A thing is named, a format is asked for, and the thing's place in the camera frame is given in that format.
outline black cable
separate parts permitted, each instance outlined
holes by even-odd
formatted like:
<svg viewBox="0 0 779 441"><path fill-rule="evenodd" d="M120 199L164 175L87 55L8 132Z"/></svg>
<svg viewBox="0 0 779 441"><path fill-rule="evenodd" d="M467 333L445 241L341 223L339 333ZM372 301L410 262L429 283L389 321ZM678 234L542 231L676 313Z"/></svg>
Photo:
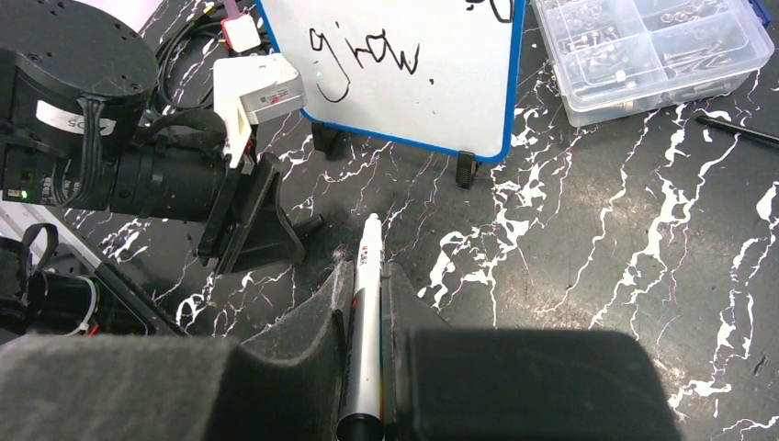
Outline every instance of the black cable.
<svg viewBox="0 0 779 441"><path fill-rule="evenodd" d="M54 164L51 172L51 186L53 187L54 202L57 207L68 207L86 202L96 188L100 179L101 165L103 162L103 142L100 134L100 117L106 106L105 101L93 97L80 97L77 100L84 110L84 138L81 149L81 168L78 182L80 186L76 191L75 182L72 181L71 195L65 196L65 177L70 170L72 161L60 159Z"/></svg>

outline white label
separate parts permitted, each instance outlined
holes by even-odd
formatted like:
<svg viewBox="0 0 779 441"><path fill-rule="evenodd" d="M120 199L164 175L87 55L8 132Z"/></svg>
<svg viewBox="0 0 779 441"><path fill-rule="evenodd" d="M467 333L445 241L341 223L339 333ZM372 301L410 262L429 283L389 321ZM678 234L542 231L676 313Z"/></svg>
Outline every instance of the white label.
<svg viewBox="0 0 779 441"><path fill-rule="evenodd" d="M56 108L45 101L38 101L35 117L44 124L48 124L59 130L70 131L78 135L84 134L84 115ZM108 136L114 132L117 122L113 119L100 119L100 136Z"/></svg>

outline clear plastic organizer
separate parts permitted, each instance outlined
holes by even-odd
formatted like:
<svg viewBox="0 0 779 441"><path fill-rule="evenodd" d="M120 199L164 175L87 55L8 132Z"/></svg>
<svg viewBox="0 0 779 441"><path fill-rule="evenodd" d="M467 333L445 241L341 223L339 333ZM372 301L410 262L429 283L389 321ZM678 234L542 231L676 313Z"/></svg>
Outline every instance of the clear plastic organizer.
<svg viewBox="0 0 779 441"><path fill-rule="evenodd" d="M570 124L737 89L773 54L747 0L533 0Z"/></svg>

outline table surface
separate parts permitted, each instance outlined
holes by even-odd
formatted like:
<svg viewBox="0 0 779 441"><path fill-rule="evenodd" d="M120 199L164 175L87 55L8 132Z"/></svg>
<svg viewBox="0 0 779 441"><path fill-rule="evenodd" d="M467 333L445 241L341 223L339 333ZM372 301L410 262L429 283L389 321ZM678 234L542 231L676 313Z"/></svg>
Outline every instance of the table surface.
<svg viewBox="0 0 779 441"><path fill-rule="evenodd" d="M165 0L142 35L159 44L199 3ZM177 61L184 99L220 56L194 53ZM777 132L777 92L773 57L730 96L574 129L528 8L514 147L471 190L455 186L455 158L379 139L351 136L325 157L293 113L262 126L259 145L288 169L289 217L326 218L300 265L217 277L181 222L66 219L191 334L245 340L354 258L376 212L387 257L454 325L622 331L654 360L689 439L779 439L779 152L694 121Z"/></svg>

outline marker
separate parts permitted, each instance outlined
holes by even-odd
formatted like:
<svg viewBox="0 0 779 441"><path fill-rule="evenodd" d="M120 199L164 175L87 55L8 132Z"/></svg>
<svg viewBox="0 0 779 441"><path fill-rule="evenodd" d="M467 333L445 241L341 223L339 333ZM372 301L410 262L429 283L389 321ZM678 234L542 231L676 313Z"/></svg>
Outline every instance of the marker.
<svg viewBox="0 0 779 441"><path fill-rule="evenodd" d="M336 434L340 441L381 441L381 220L366 221L357 258L355 296L349 323L344 391Z"/></svg>

